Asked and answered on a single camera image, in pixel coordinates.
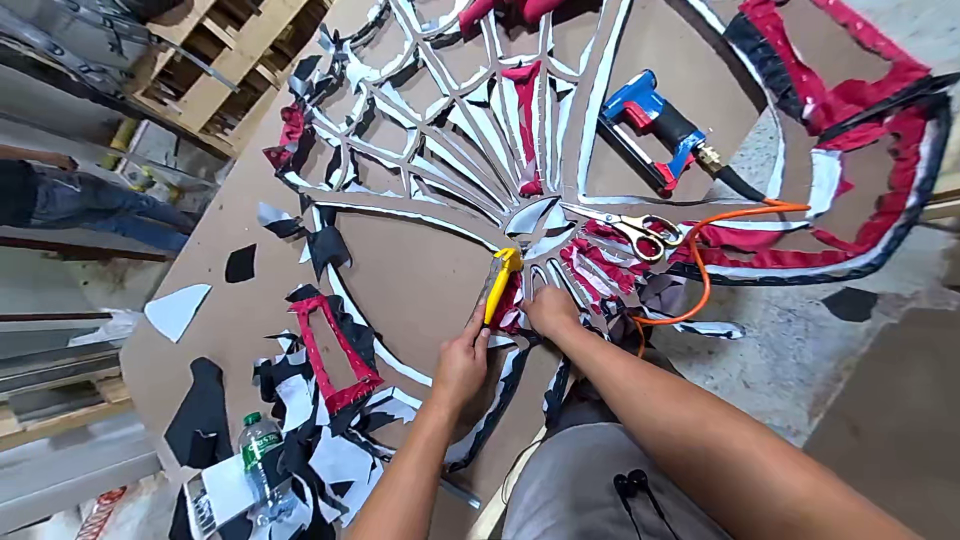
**forearm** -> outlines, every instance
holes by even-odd
[[[833,473],[699,386],[579,327],[553,340],[643,450],[734,537],[912,537]]]
[[[49,162],[53,153],[42,152],[40,150],[29,150],[27,148],[18,148],[16,146],[7,146],[0,144],[0,160],[27,160]]]
[[[426,538],[457,411],[427,400],[350,532],[352,540]]]

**gold scissors handle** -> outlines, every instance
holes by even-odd
[[[663,226],[663,231],[657,232],[650,229],[650,225],[654,223],[660,223]],[[676,225],[653,214],[641,217],[620,216],[620,222],[613,224],[613,227],[630,239],[636,256],[646,262],[659,261],[666,253],[667,247],[675,248],[684,242],[684,234]],[[652,255],[640,251],[637,247],[640,240],[646,240],[653,244],[654,253]]]

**bottle label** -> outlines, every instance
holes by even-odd
[[[281,442],[282,439],[279,433],[267,433],[262,437],[254,439],[251,444],[240,449],[240,453],[243,454],[244,470],[249,471],[253,465],[260,462],[260,458],[262,458],[264,454]]]

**jeans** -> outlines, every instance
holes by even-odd
[[[179,252],[188,236],[169,226],[190,229],[194,225],[172,205],[88,173],[45,167],[37,167],[36,173],[33,228],[81,227],[120,234],[161,250]]]

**person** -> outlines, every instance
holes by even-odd
[[[0,225],[81,227],[171,252],[182,249],[194,227],[193,220],[172,205],[78,171],[69,156],[52,152],[0,144],[0,194]]]
[[[517,479],[502,538],[917,538],[760,422],[585,329],[567,293],[546,286],[522,308],[615,416],[548,432]],[[482,318],[480,306],[441,347],[432,393],[351,540],[426,537],[457,415],[486,373]]]

